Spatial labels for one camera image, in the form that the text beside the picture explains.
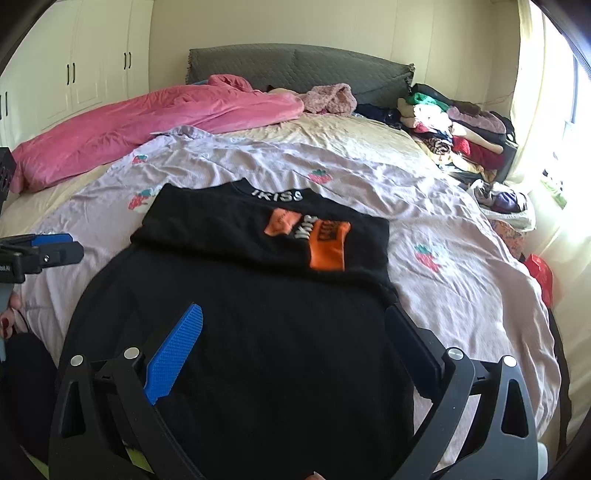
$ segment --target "metal bolt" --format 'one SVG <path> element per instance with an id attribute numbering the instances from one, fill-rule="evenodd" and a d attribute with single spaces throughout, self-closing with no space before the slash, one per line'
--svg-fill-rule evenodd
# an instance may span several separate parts
<path id="1" fill-rule="evenodd" d="M 129 347 L 123 355 L 127 360 L 133 360 L 134 358 L 138 357 L 139 348 L 136 346 Z"/>
<path id="2" fill-rule="evenodd" d="M 82 357 L 82 355 L 74 355 L 70 360 L 70 365 L 73 367 L 78 367 L 78 365 L 81 365 L 83 361 L 84 357 Z"/>
<path id="3" fill-rule="evenodd" d="M 449 358 L 453 358 L 454 360 L 461 360 L 462 358 L 464 358 L 464 354 L 459 348 L 450 348 L 447 351 L 447 355 L 449 356 Z"/>
<path id="4" fill-rule="evenodd" d="M 507 355 L 507 356 L 503 357 L 503 362 L 508 367 L 515 367 L 517 365 L 517 360 L 515 360 L 515 358 L 512 357 L 511 355 Z"/>

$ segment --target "orange patch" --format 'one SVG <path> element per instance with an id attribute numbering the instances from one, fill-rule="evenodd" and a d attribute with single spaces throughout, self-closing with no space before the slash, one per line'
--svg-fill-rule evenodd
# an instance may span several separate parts
<path id="1" fill-rule="evenodd" d="M 294 225 L 300 221 L 301 213 L 276 208 L 271 214 L 265 233 L 269 236 L 289 235 Z"/>
<path id="2" fill-rule="evenodd" d="M 310 268 L 324 271 L 345 270 L 345 237 L 349 222 L 317 220 L 310 233 Z"/>

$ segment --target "blue gripper pad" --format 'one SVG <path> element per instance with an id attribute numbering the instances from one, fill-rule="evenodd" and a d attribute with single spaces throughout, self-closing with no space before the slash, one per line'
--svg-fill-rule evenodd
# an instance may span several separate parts
<path id="1" fill-rule="evenodd" d="M 73 241 L 74 239 L 69 233 L 53 233 L 51 235 L 37 235 L 35 240 L 31 241 L 31 246 L 38 247 L 39 245 L 65 244 Z"/>
<path id="2" fill-rule="evenodd" d="M 193 303 L 148 364 L 144 392 L 152 405 L 170 393 L 202 328 L 203 312 L 199 305 Z"/>

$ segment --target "quilted headboard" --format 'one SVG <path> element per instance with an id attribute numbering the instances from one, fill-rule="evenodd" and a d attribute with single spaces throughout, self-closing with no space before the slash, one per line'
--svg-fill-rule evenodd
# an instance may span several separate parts
<path id="1" fill-rule="evenodd" d="M 414 65 L 337 48 L 281 43 L 190 50 L 187 84 L 215 73 L 240 75 L 263 92 L 268 85 L 304 93 L 315 85 L 348 83 L 359 103 L 394 107 L 398 97 L 409 94 Z"/>

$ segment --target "black pants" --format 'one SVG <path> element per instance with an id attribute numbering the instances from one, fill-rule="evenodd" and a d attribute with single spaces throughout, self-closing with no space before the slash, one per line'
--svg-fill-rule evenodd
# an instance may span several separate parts
<path id="1" fill-rule="evenodd" d="M 13 336 L 6 343 L 6 351 L 0 414 L 24 449 L 47 463 L 56 405 L 56 366 L 43 343 L 32 333 Z"/>

